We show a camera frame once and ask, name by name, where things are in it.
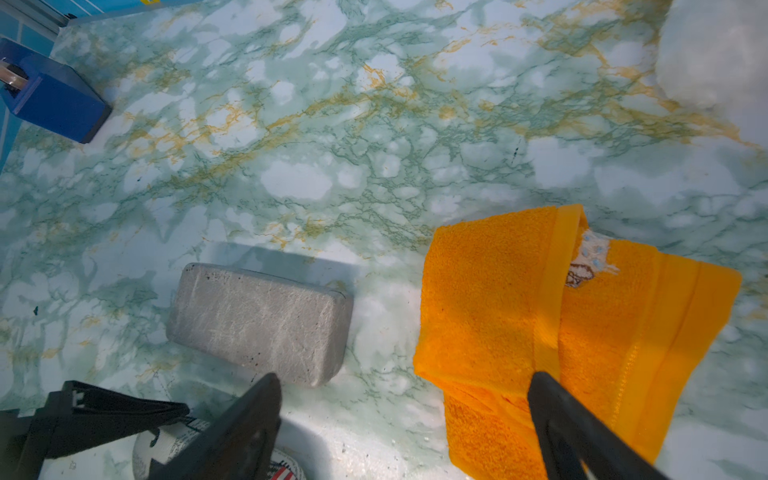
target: marble surface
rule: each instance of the marble surface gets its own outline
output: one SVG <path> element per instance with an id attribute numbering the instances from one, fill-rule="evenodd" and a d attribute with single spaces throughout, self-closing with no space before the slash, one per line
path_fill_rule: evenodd
<path id="1" fill-rule="evenodd" d="M 341 373 L 284 390 L 310 476 L 464 478 L 413 375 L 433 230 L 582 203 L 593 230 L 737 268 L 730 324 L 658 465 L 768 478 L 765 124 L 667 100 L 666 0 L 206 0 L 66 28 L 114 105 L 94 141 L 25 125 L 0 175 L 0 408 L 79 379 L 215 418 L 253 374 L 167 342 L 181 269 L 355 296 Z M 132 439 L 43 478 L 130 478 Z"/>

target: orange towel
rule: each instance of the orange towel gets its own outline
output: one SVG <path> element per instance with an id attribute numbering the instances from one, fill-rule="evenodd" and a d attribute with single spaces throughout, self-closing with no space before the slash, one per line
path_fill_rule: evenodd
<path id="1" fill-rule="evenodd" d="M 739 285 L 594 234 L 581 206 L 439 228 L 414 367 L 444 390 L 451 460 L 476 478 L 545 478 L 525 400 L 544 370 L 653 461 Z"/>

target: gray sponge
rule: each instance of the gray sponge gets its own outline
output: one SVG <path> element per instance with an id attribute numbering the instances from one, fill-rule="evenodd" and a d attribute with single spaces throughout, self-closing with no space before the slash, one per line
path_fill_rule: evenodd
<path id="1" fill-rule="evenodd" d="M 168 339 L 282 382 L 316 387 L 344 360 L 352 297 L 265 273 L 184 267 Z"/>

